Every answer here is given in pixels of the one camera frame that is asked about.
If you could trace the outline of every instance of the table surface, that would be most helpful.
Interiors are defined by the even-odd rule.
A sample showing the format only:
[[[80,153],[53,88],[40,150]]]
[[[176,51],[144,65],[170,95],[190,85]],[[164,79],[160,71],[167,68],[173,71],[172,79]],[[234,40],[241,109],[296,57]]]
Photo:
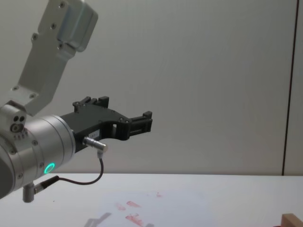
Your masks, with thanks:
[[[59,175],[83,182],[98,176]],[[218,227],[273,227],[280,224],[283,213],[303,219],[300,176],[104,174],[99,182],[88,186],[59,181],[30,204],[23,203],[19,189],[0,200],[0,226],[84,227],[88,219],[100,216],[102,196],[109,192],[170,190],[202,193]]]

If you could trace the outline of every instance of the red marking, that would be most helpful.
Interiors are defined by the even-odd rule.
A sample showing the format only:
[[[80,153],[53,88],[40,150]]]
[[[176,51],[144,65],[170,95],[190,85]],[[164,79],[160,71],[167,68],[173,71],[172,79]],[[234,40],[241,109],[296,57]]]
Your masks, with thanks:
[[[126,210],[126,208],[124,206],[122,206],[120,203],[117,203],[116,207],[118,210]]]
[[[139,219],[139,214],[135,215],[128,215],[125,217],[127,220],[130,220],[131,222],[135,223],[138,226],[143,227],[143,221]]]
[[[128,201],[126,204],[127,204],[128,206],[130,206],[130,207],[141,207],[141,206],[139,206],[138,204],[136,204],[136,203],[134,203],[134,202],[132,202],[132,201]]]

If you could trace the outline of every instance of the black cable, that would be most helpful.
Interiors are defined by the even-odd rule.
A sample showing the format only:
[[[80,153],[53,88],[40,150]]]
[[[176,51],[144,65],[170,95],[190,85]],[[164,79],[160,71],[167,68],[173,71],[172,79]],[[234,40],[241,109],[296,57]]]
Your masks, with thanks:
[[[102,161],[101,158],[99,159],[99,161],[100,161],[100,164],[101,164],[101,172],[100,172],[100,175],[97,177],[96,180],[93,180],[93,181],[91,181],[91,182],[78,182],[78,181],[73,181],[73,180],[70,180],[70,179],[66,179],[66,178],[59,177],[59,181],[67,181],[67,182],[69,182],[69,183],[74,183],[74,184],[78,184],[78,185],[89,185],[89,184],[93,184],[93,183],[97,182],[98,180],[100,180],[100,178],[101,178],[102,175],[103,175],[103,171],[104,171],[103,161]]]
[[[99,161],[100,161],[100,164],[101,164],[101,172],[100,172],[100,175],[97,177],[97,179],[94,180],[94,181],[91,181],[91,182],[78,182],[78,181],[73,181],[73,180],[70,180],[70,179],[62,178],[62,177],[59,177],[59,176],[54,176],[54,177],[52,177],[52,178],[50,178],[50,179],[48,179],[46,181],[41,182],[39,185],[42,187],[42,190],[44,190],[45,188],[47,188],[48,186],[56,183],[59,180],[61,180],[61,181],[67,181],[67,182],[78,184],[78,185],[93,184],[93,183],[97,182],[98,180],[100,180],[100,178],[102,177],[103,172],[104,172],[103,161],[102,161],[101,158],[99,159]]]

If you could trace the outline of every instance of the cable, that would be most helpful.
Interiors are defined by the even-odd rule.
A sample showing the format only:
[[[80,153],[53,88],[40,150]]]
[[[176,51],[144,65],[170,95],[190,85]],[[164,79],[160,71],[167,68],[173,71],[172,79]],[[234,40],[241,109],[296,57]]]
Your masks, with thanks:
[[[78,181],[73,181],[73,180],[70,180],[70,179],[59,177],[59,181],[67,181],[69,183],[74,183],[74,184],[78,184],[78,185],[90,185],[90,184],[93,184],[93,183],[97,182],[98,180],[100,180],[100,178],[102,177],[103,172],[104,172],[103,161],[102,161],[101,158],[99,159],[99,161],[100,161],[100,164],[101,164],[101,172],[100,172],[100,175],[97,177],[96,180],[93,180],[91,182],[78,182]]]
[[[35,186],[35,194],[41,192],[42,190],[44,190],[45,188],[47,188],[48,186],[56,183],[57,181],[67,181],[67,182],[70,182],[70,183],[74,183],[74,184],[78,184],[78,185],[90,185],[90,184],[93,184],[95,182],[97,182],[98,180],[100,180],[100,178],[102,177],[103,175],[103,172],[104,172],[104,164],[103,164],[103,161],[102,159],[100,158],[99,159],[100,161],[100,164],[101,164],[101,172],[100,172],[100,175],[97,177],[96,180],[94,181],[91,181],[91,182],[78,182],[78,181],[73,181],[73,180],[70,180],[70,179],[66,179],[66,178],[62,178],[62,177],[59,177],[59,176],[54,176],[46,181],[43,181],[41,182],[40,184],[37,184]]]

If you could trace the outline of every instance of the green led ring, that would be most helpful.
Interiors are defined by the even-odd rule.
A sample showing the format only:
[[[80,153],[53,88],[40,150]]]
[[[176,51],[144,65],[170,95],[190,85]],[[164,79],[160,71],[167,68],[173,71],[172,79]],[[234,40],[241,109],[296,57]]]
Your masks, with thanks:
[[[48,174],[49,172],[51,172],[55,168],[55,166],[56,165],[54,162],[48,164],[48,166],[44,170],[44,174]]]

